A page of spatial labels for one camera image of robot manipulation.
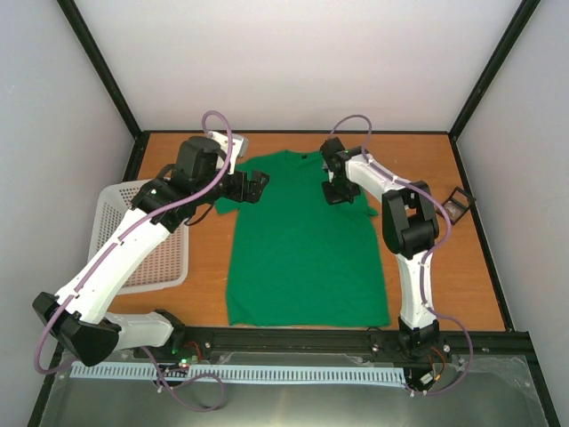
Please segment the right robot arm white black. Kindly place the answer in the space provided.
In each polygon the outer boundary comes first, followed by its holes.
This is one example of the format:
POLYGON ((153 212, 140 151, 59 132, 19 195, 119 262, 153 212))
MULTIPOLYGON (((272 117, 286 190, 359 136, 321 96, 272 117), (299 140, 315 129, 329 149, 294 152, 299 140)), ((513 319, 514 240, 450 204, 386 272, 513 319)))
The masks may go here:
POLYGON ((322 183, 328 204, 353 203, 362 190, 381 202, 382 236, 397 258, 402 292, 398 346, 406 359, 418 359, 439 336, 431 287, 439 227, 429 186, 395 176, 361 147, 346 149, 337 137, 326 140, 319 152, 328 173, 322 183))

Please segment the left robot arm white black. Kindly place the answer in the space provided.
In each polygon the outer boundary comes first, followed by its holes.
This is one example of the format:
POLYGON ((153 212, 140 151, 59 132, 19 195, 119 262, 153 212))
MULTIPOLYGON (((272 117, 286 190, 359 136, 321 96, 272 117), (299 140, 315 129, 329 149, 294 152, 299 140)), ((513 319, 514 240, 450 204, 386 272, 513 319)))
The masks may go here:
POLYGON ((185 347, 184 324, 167 310, 126 315, 108 307, 127 279, 200 205, 226 198, 254 204, 267 174, 239 172, 247 150, 242 135, 209 132, 180 145, 175 163, 142 185, 115 232, 84 268, 56 294, 40 293, 32 307, 53 336, 87 367, 116 350, 155 347, 175 358, 185 347))

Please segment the green t-shirt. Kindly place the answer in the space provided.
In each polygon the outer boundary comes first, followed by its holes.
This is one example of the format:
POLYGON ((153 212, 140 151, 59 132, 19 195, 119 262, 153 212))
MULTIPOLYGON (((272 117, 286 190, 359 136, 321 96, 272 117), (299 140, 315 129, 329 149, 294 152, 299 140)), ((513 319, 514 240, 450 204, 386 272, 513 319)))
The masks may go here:
POLYGON ((329 205, 319 153, 279 151, 237 166, 269 177, 260 201, 221 198, 236 212, 226 302, 230 325, 387 326, 388 297, 373 218, 360 195, 329 205))

